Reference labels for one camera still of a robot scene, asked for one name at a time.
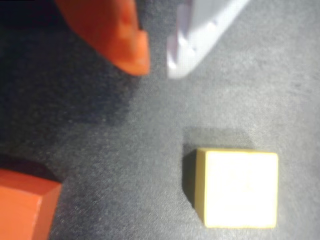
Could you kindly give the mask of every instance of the fabric surface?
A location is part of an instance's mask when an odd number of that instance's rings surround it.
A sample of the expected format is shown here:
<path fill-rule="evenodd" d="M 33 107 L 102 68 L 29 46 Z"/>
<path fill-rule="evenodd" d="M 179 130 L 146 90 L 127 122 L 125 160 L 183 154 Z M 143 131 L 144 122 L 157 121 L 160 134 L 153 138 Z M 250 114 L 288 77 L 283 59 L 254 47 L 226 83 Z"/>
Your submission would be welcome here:
<path fill-rule="evenodd" d="M 168 80 L 180 2 L 137 0 L 141 78 L 65 26 L 0 29 L 0 153 L 63 182 L 50 240 L 319 239 L 320 1 L 252 0 L 192 74 Z M 275 229 L 203 226 L 198 146 L 278 153 Z"/>

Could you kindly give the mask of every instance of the white object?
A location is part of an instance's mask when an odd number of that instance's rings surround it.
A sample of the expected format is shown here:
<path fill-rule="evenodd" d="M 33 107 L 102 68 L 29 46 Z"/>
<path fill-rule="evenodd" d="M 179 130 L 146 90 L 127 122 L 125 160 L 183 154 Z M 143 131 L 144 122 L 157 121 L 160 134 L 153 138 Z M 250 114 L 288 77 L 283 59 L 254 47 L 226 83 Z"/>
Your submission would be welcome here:
<path fill-rule="evenodd" d="M 167 39 L 167 74 L 188 75 L 210 52 L 250 0 L 188 0 L 177 9 L 176 33 Z"/>

